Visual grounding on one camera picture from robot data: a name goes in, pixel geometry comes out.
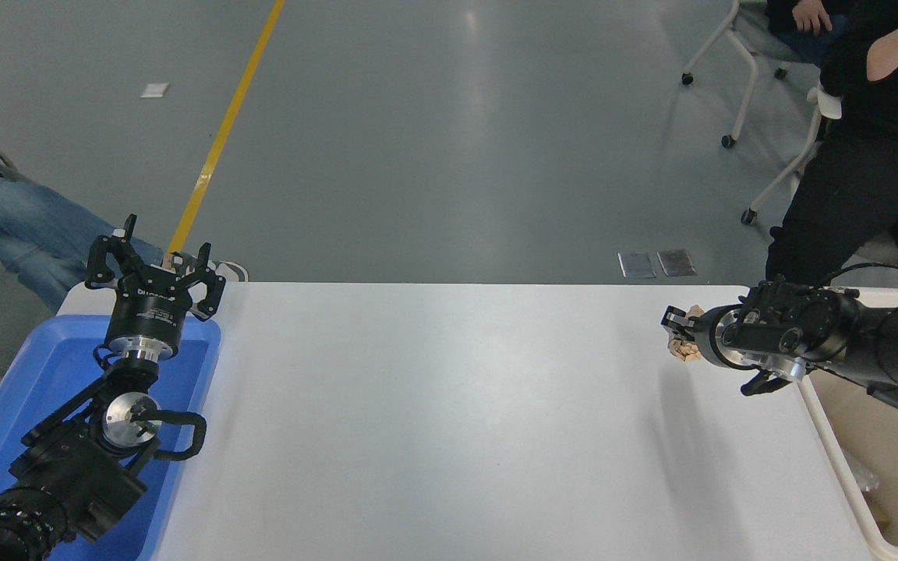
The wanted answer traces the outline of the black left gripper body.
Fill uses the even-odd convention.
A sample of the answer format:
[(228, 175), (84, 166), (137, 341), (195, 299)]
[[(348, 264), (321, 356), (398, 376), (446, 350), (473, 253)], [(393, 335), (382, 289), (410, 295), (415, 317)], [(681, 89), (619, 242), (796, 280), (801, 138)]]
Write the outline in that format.
[(192, 306), (180, 280), (164, 269), (131, 271), (120, 278), (104, 346), (123, 352), (134, 340), (150, 340), (160, 354), (178, 352), (186, 312)]

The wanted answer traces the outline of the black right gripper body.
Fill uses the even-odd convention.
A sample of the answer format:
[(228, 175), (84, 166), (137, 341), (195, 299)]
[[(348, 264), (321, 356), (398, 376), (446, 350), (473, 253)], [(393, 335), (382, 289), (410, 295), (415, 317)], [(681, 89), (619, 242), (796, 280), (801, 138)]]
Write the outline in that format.
[(726, 315), (726, 306), (710, 310), (692, 306), (687, 312), (687, 317), (691, 320), (691, 337), (699, 354), (710, 365), (719, 367), (727, 367), (726, 359), (721, 355), (716, 339), (716, 328), (724, 315)]

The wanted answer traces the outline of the person's hand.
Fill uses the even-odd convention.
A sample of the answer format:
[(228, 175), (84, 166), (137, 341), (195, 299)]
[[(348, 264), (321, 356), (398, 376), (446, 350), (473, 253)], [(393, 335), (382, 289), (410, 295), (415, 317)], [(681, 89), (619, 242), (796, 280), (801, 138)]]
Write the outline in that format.
[(833, 21), (822, 1), (797, 1), (790, 13), (794, 18), (796, 30), (801, 34), (818, 36), (833, 32)]

